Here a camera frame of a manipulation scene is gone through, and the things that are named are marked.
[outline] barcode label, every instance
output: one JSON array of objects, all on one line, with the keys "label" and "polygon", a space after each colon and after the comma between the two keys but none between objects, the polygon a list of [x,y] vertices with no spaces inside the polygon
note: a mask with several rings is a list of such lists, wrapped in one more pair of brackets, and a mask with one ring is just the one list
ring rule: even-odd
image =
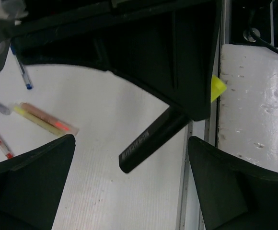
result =
[{"label": "barcode label", "polygon": [[142,142],[144,142],[146,140],[146,138],[149,137],[149,132],[147,130],[145,130],[139,137],[137,137],[137,139],[131,143],[131,145],[122,152],[122,160],[124,161],[125,158],[127,158],[130,153],[132,153],[136,148],[138,148]]}]

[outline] highlighter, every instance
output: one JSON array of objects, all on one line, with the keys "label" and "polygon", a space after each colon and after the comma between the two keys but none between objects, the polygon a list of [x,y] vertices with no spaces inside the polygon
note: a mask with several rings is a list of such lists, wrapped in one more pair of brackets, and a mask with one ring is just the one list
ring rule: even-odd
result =
[{"label": "highlighter", "polygon": [[39,125],[40,127],[46,129],[47,131],[49,131],[52,134],[55,134],[58,137],[62,137],[65,133],[57,128],[55,128],[54,126],[50,125],[49,123],[41,120],[40,118],[26,112],[24,109],[22,109],[21,107],[19,107],[18,105],[15,105],[13,107],[13,110],[21,115],[22,117],[25,117],[26,119],[30,120],[31,122]]},{"label": "highlighter", "polygon": [[32,104],[20,103],[20,107],[23,110],[27,111],[28,113],[38,117],[39,119],[49,123],[50,125],[54,126],[55,128],[63,131],[64,133],[73,134],[74,136],[76,136],[76,134],[79,131],[78,128],[75,128],[75,127],[59,120],[58,118],[42,111],[41,109],[33,106]]}]

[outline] yellow sticky note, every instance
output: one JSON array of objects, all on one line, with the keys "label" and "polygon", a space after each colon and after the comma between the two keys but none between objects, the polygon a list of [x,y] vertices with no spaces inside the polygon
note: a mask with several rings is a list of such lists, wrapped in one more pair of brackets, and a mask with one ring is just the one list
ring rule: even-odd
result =
[{"label": "yellow sticky note", "polygon": [[227,86],[215,75],[211,77],[211,99],[213,102],[227,90]]}]

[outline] white table surface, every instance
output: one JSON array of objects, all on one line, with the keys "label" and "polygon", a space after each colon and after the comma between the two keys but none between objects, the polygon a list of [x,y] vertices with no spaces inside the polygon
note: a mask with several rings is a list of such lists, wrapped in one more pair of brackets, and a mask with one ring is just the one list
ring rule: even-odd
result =
[{"label": "white table surface", "polygon": [[[168,106],[111,73],[63,65],[28,72],[31,91],[8,54],[0,102],[32,103],[80,129],[53,229],[175,229],[185,130],[132,173],[118,166],[120,152]],[[15,113],[0,114],[0,134],[15,155],[56,138]]]},{"label": "white table surface", "polygon": [[278,54],[224,45],[221,79],[219,148],[278,172]]}]

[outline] yellow highlighter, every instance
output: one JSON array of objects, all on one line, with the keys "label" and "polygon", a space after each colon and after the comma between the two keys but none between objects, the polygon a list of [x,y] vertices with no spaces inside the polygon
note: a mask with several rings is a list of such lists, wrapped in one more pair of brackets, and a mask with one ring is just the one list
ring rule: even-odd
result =
[{"label": "yellow highlighter", "polygon": [[22,117],[25,117],[27,120],[30,120],[31,122],[34,122],[35,124],[37,124],[40,127],[46,129],[50,133],[55,134],[58,137],[61,137],[61,136],[63,136],[65,134],[62,130],[57,129],[54,126],[50,125],[49,123],[41,120],[40,118],[38,118],[38,117],[36,117],[36,116],[26,112],[25,110],[23,110],[17,104],[13,107],[13,110],[17,114],[21,115]]},{"label": "yellow highlighter", "polygon": [[212,75],[211,77],[211,99],[213,102],[216,100],[221,94],[223,94],[227,90],[227,86],[220,80],[220,78]]}]

